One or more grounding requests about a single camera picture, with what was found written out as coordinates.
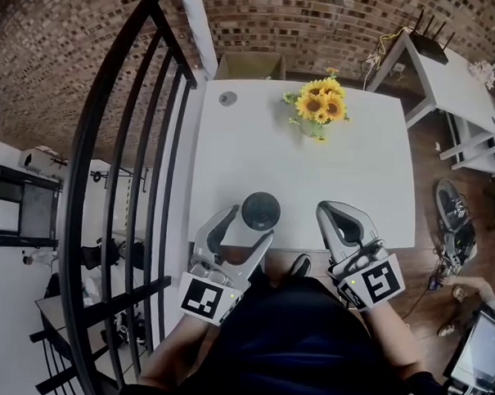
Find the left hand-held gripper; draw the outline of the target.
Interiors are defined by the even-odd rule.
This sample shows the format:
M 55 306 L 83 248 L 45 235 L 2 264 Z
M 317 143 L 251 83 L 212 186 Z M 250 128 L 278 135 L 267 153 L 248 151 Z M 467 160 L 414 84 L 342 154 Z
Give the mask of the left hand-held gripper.
M 188 271 L 181 277 L 178 290 L 180 309 L 186 314 L 206 321 L 211 325 L 221 325 L 250 287 L 249 278 L 261 263 L 273 242 L 274 230 L 263 234 L 252 248 L 249 257 L 241 264 L 230 264 L 220 255 L 220 245 L 235 220 L 240 206 L 234 204 L 216 213 L 196 233 L 193 267 L 226 272 L 232 281 L 243 281 L 241 288 L 229 288 L 215 284 L 208 279 L 193 276 Z

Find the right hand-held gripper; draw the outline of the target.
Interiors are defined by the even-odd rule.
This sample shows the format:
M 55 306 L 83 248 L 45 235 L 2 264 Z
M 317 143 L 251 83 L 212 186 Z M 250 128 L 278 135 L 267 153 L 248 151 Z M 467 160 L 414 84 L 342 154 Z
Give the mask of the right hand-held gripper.
M 352 205 L 331 202 L 330 206 L 321 202 L 316 214 L 324 245 L 334 263 L 342 262 L 345 255 L 356 253 L 379 237 L 371 218 Z M 340 297 L 359 312 L 370 311 L 406 289 L 397 256 L 390 252 L 388 257 L 335 286 Z

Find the person's right hand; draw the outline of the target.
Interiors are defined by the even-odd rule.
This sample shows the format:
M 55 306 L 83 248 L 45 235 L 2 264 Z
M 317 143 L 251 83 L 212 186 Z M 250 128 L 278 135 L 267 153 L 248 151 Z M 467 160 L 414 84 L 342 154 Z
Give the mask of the person's right hand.
M 340 263 L 331 263 L 327 274 L 338 285 L 343 279 L 355 272 L 362 271 L 373 263 L 379 262 L 389 256 L 383 240 L 374 240 L 361 248 L 352 256 L 347 257 Z

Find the person's left hand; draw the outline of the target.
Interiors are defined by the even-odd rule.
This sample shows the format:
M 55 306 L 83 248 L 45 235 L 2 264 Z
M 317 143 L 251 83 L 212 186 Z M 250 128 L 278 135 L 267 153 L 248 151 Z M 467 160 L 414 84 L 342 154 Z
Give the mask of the person's left hand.
M 212 263 L 201 256 L 195 255 L 191 258 L 189 272 L 193 276 L 205 278 L 215 284 L 225 285 L 229 288 L 241 288 L 243 286 L 242 278 L 235 272 L 228 270 L 223 265 Z

